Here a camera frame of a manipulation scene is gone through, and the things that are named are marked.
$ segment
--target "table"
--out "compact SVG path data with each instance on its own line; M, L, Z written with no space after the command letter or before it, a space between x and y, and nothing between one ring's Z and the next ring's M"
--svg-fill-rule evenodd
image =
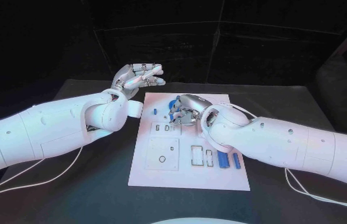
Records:
M103 91L110 81L67 80L55 99ZM334 130L302 86L237 86L168 83L145 92L227 93L231 103L254 115ZM81 156L54 182L0 194L1 223L152 223L179 217L211 217L246 223L346 223L346 207L296 193L285 171L244 157L252 191L127 186L139 119L82 149ZM43 161L1 189L46 181L67 168L78 150ZM9 168L4 178L32 163ZM317 174L295 171L314 194L347 201L347 185Z

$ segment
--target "white paper sheet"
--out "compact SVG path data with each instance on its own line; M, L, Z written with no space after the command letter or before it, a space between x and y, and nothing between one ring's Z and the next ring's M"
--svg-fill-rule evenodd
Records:
M191 127L175 126L175 128L181 128L181 130L159 130L159 134L156 134L155 129L158 124L160 125L160 128L165 128L165 125L169 126L169 101L174 100L181 94L182 93L146 93L134 147L136 149L133 152L133 164L127 182L129 185L223 190L250 190L241 153L234 149L228 153L230 168L220 168L217 150L208 144L207 140L198 136L197 125ZM220 101L230 102L228 95L195 95L205 98L213 104L217 104ZM202 146L204 166L192 166L191 164L191 146ZM207 150L213 151L213 167L207 165ZM233 160L234 152L239 154L241 169L236 169Z

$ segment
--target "black wall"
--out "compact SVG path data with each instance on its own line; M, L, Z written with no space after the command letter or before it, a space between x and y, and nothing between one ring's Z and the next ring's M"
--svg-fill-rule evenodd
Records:
M0 0L0 118L111 73L81 0Z
M108 65L168 81L304 85L347 30L346 0L84 0Z

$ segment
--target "dark gray table surface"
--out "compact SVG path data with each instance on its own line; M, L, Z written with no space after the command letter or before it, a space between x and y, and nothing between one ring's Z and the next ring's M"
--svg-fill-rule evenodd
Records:
M56 100L103 91L110 81L68 80ZM145 92L227 93L231 103L254 115L333 130L302 86L236 86L168 83ZM347 223L347 208L314 200L286 184L285 171L244 157L252 191L127 186L139 119L82 149L81 156L54 182L0 194L1 223L152 223L179 217L213 217L246 223ZM0 189L54 178L77 155L43 161ZM32 163L9 168L3 180ZM347 185L312 173L295 171L308 191L347 201Z

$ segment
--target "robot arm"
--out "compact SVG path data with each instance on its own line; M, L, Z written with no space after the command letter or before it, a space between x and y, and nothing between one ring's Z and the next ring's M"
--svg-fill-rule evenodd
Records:
M0 121L0 169L68 153L119 131L143 104L129 100L139 87L163 85L162 66L126 65L101 93L33 106Z
M182 109L192 107L185 100L189 96L179 97ZM227 153L236 148L249 158L270 165L309 171L347 182L347 135L265 117L249 120L228 103L211 104L194 122L197 120L204 137L218 151Z

